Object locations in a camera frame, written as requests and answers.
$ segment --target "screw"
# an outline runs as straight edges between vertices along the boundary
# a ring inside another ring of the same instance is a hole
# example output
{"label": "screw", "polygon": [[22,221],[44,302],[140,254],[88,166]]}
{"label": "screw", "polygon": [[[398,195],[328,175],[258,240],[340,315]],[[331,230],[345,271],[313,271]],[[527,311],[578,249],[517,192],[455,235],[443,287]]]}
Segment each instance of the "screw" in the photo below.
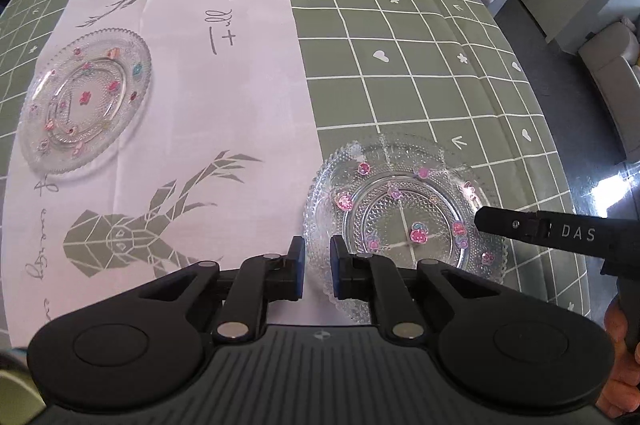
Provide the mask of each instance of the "screw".
{"label": "screw", "polygon": [[249,328],[241,322],[225,322],[218,326],[217,331],[224,338],[239,339],[249,332]]}

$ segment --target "metal pin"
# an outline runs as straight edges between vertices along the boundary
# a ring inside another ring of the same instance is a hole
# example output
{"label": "metal pin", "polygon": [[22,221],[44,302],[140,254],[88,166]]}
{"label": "metal pin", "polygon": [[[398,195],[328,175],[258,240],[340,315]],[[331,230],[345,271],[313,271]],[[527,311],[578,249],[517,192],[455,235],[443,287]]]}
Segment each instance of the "metal pin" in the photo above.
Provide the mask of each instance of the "metal pin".
{"label": "metal pin", "polygon": [[396,324],[392,331],[401,339],[417,339],[424,333],[424,328],[414,322],[401,322]]}
{"label": "metal pin", "polygon": [[241,322],[225,322],[218,326],[216,331],[224,338],[239,339],[249,332],[249,328]]}

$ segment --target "finger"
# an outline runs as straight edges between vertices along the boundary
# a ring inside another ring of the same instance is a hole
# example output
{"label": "finger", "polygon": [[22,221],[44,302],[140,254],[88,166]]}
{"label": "finger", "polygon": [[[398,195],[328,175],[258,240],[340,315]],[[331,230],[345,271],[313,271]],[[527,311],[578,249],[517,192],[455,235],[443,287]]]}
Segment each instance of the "finger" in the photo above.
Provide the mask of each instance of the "finger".
{"label": "finger", "polygon": [[638,385],[640,383],[640,364],[627,352],[624,341],[614,342],[614,349],[616,361],[609,378],[631,386]]}
{"label": "finger", "polygon": [[626,335],[626,317],[620,309],[618,297],[609,304],[604,314],[604,328],[614,342],[620,342]]}
{"label": "finger", "polygon": [[602,395],[624,412],[633,412],[640,407],[640,391],[621,381],[610,379],[602,389]]}
{"label": "finger", "polygon": [[596,407],[599,408],[604,414],[608,417],[615,419],[618,416],[622,416],[624,413],[621,409],[613,405],[608,399],[606,399],[603,395],[600,395],[598,401],[596,402]]}

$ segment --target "sofa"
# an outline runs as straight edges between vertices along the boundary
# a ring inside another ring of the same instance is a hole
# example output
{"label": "sofa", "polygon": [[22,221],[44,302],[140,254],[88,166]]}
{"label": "sofa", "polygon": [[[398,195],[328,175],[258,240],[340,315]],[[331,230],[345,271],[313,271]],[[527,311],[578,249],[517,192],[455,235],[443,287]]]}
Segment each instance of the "sofa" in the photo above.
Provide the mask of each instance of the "sofa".
{"label": "sofa", "polygon": [[607,26],[579,50],[618,129],[626,159],[640,161],[640,44],[621,22]]}

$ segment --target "glass plate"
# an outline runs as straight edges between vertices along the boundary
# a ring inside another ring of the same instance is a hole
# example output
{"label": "glass plate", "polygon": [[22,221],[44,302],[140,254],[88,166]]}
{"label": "glass plate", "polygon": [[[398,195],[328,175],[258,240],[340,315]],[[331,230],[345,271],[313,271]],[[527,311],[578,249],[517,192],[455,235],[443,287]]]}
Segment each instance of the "glass plate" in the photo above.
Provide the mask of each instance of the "glass plate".
{"label": "glass plate", "polygon": [[129,30],[94,31],[60,50],[34,77],[20,113],[29,165],[62,174],[96,158],[132,120],[150,78],[149,49]]}
{"label": "glass plate", "polygon": [[366,304],[333,297],[329,240],[339,233],[350,253],[386,255],[398,267],[438,259],[502,282],[506,249],[501,237],[479,233],[481,206],[500,206],[459,157],[417,136],[379,134],[337,150],[322,165],[305,208],[310,271],[324,292],[358,323]]}

